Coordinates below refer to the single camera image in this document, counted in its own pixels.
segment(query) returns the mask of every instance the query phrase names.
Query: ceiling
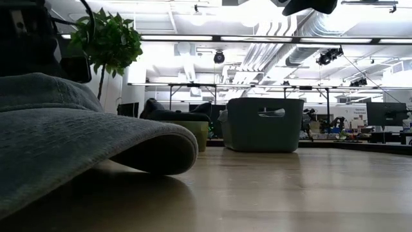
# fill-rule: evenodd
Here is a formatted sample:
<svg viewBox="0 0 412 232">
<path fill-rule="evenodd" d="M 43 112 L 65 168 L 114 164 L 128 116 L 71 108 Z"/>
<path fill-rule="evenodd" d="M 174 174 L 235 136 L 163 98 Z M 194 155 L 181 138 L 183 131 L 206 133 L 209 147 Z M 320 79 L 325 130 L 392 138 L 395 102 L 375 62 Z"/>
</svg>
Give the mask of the ceiling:
<svg viewBox="0 0 412 232">
<path fill-rule="evenodd" d="M 48 1 L 52 5 L 54 17 L 75 21 L 85 15 L 84 7 L 76 0 Z M 143 0 L 126 3 L 127 1 L 120 0 L 89 0 L 88 3 L 93 11 L 103 7 L 109 12 L 119 12 L 123 17 L 134 19 L 136 29 L 141 34 L 299 35 L 299 33 L 306 33 L 299 30 L 316 16 L 311 10 L 305 10 L 290 18 L 283 17 L 281 15 L 283 8 L 277 6 L 277 0 L 273 0 L 275 4 L 270 0 L 249 0 L 239 6 L 223 6 L 226 4 L 225 1 Z M 194 11 L 195 4 L 199 6 L 198 13 Z M 389 13 L 389 9 L 391 6 L 348 8 L 338 5 L 337 10 L 332 14 L 335 16 L 325 22 L 328 24 L 328 30 L 334 32 L 331 35 L 336 35 L 335 31 L 340 30 L 342 33 L 339 36 L 411 37 L 412 4 L 398 7 L 393 14 Z M 70 26 L 61 26 L 60 29 L 66 33 L 74 30 Z M 410 46 L 348 45 L 343 46 L 342 49 L 345 56 L 356 67 L 344 57 L 339 57 L 328 66 L 319 66 L 315 60 L 319 52 L 325 49 L 318 49 L 311 53 L 299 66 L 284 67 L 282 62 L 285 60 L 282 60 L 281 52 L 285 47 L 281 47 L 280 44 L 259 46 L 259 49 L 253 51 L 253 45 L 250 43 L 191 43 L 190 59 L 180 55 L 176 43 L 147 42 L 142 46 L 144 51 L 142 60 L 147 66 L 147 77 L 162 82 L 168 82 L 168 78 L 178 76 L 183 76 L 184 81 L 185 75 L 182 73 L 188 74 L 189 71 L 195 73 L 196 82 L 205 82 L 201 79 L 203 73 L 220 75 L 218 81 L 232 80 L 235 74 L 228 74 L 228 67 L 234 68 L 234 71 L 245 69 L 248 55 L 254 54 L 248 67 L 255 67 L 254 71 L 264 74 L 260 75 L 260 78 L 256 75 L 255 79 L 248 77 L 243 78 L 242 81 L 247 79 L 247 81 L 255 80 L 261 83 L 270 81 L 270 84 L 280 84 L 286 79 L 296 85 L 319 83 L 330 85 L 331 82 L 339 85 L 345 84 L 343 80 L 350 81 L 360 77 L 359 70 L 365 71 L 368 77 L 379 80 L 385 68 L 401 59 L 412 57 Z M 216 50 L 222 50 L 225 54 L 223 64 L 214 63 Z"/>
</svg>

